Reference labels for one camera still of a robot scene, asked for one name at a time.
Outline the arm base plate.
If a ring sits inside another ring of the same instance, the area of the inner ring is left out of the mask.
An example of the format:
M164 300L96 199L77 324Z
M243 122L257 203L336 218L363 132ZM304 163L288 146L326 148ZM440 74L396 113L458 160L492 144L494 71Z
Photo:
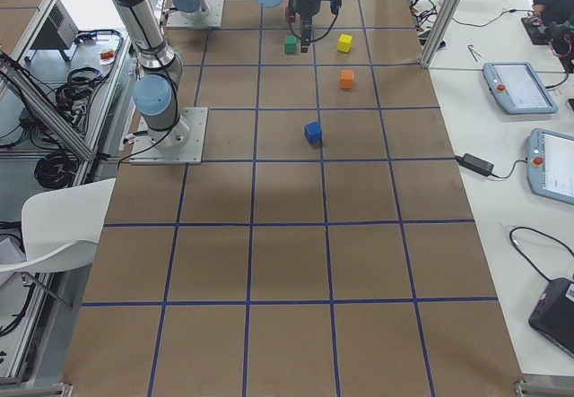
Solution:
M224 0L171 0L165 14L168 29L208 30L222 25Z
M137 136L133 143L129 162L135 165L178 165L202 162L208 108L180 108L179 121L165 133L149 130L140 117L138 130L145 135Z

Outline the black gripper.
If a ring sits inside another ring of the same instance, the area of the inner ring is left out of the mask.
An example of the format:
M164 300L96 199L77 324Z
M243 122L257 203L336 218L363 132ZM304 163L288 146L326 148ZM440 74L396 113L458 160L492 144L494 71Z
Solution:
M313 37L312 18L319 12L322 0L292 0L291 11L299 15L300 52L308 53Z

